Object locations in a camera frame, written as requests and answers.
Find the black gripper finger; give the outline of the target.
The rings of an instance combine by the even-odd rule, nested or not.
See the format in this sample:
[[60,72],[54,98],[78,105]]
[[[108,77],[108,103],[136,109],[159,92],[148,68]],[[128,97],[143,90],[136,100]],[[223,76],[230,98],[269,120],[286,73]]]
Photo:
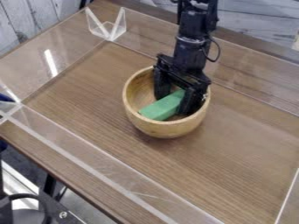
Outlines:
[[179,114],[188,116],[195,113],[206,101],[207,86],[199,88],[188,87],[184,91],[182,102],[179,105]]
[[158,100],[171,93],[171,81],[168,73],[159,68],[154,70],[154,96]]

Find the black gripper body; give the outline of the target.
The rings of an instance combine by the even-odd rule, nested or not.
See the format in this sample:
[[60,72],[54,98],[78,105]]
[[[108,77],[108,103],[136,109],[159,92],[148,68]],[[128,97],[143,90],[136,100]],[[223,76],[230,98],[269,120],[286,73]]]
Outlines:
[[178,35],[172,56],[159,53],[154,69],[159,68],[168,73],[171,85],[179,88],[209,86],[211,79],[203,70],[210,60],[210,49],[210,35],[205,35],[198,39]]

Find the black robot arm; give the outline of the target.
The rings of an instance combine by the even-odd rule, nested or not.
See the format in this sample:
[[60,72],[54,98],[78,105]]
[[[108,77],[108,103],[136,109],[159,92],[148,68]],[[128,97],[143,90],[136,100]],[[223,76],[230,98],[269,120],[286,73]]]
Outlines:
[[172,86],[183,89],[176,114],[188,116],[202,108],[211,78],[205,74],[211,43],[218,44],[211,34],[217,30],[219,0],[178,0],[176,42],[172,56],[159,53],[154,65],[154,96],[163,99]]

